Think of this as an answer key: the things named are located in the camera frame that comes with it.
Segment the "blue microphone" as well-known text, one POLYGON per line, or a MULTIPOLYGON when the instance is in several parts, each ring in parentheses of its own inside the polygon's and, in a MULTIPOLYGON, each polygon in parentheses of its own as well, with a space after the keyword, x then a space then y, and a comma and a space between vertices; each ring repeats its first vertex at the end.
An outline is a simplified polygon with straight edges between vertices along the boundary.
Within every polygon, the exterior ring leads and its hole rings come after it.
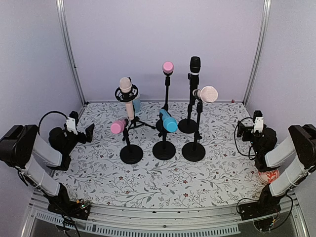
POLYGON ((175 120, 175 118, 173 118, 168 111, 166 111, 165 109, 160 109, 159 111, 159 117, 162 121, 162 126, 163 128, 169 132, 169 133, 174 133, 177 131, 178 129, 178 125, 177 122, 175 120))

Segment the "beige pink microphone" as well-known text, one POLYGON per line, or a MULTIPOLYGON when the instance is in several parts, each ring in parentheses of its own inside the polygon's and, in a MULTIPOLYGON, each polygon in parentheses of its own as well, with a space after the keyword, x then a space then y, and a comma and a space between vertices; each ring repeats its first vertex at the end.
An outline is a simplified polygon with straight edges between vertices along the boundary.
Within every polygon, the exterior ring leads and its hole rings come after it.
POLYGON ((192 95, 204 103, 213 103, 218 99, 218 91, 212 86, 195 89, 192 95))

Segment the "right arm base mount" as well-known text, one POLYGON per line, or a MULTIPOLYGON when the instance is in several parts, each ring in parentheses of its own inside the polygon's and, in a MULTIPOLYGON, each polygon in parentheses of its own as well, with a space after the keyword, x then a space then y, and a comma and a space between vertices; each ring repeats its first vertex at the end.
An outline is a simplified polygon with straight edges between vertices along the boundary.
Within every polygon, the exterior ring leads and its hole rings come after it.
POLYGON ((259 200, 242 198, 236 205, 236 211, 242 220, 249 220, 281 211, 279 197, 260 197, 259 200))

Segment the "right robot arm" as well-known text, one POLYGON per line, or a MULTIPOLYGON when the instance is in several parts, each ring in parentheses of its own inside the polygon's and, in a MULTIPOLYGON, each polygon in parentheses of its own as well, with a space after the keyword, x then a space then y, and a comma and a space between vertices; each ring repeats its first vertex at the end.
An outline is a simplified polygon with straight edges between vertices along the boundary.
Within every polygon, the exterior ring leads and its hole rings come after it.
POLYGON ((315 171, 316 128, 312 124, 291 125, 289 135, 279 142, 276 131, 267 127, 262 117, 253 122, 251 126, 242 120, 237 122, 234 138, 250 143, 248 152, 239 154, 254 161, 259 172, 283 169, 279 177, 262 189, 255 205, 259 215, 266 215, 290 189, 315 171))

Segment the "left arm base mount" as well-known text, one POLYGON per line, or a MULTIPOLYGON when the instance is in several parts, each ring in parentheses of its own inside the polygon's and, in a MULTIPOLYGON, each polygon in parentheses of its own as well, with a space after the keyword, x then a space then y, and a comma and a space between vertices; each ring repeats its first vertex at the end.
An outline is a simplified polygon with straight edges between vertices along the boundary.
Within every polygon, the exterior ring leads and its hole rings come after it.
POLYGON ((48 211, 65 215, 71 218, 77 218, 81 220, 88 220, 90 214, 90 203, 83 200, 69 200, 63 199, 59 196, 47 196, 49 201, 48 211))

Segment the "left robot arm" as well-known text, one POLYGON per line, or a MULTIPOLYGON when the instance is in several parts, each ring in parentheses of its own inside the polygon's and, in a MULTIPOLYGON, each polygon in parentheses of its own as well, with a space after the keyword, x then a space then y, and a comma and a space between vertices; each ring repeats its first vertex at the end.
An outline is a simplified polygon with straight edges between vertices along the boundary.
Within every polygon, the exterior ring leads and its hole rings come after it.
POLYGON ((56 197, 60 195, 62 185, 47 171, 68 170, 70 153, 77 143, 92 142, 94 127, 91 124, 85 132, 56 127, 50 131, 46 142, 39 135, 37 125, 14 125, 0 134, 0 160, 17 169, 35 188, 49 197, 56 197))

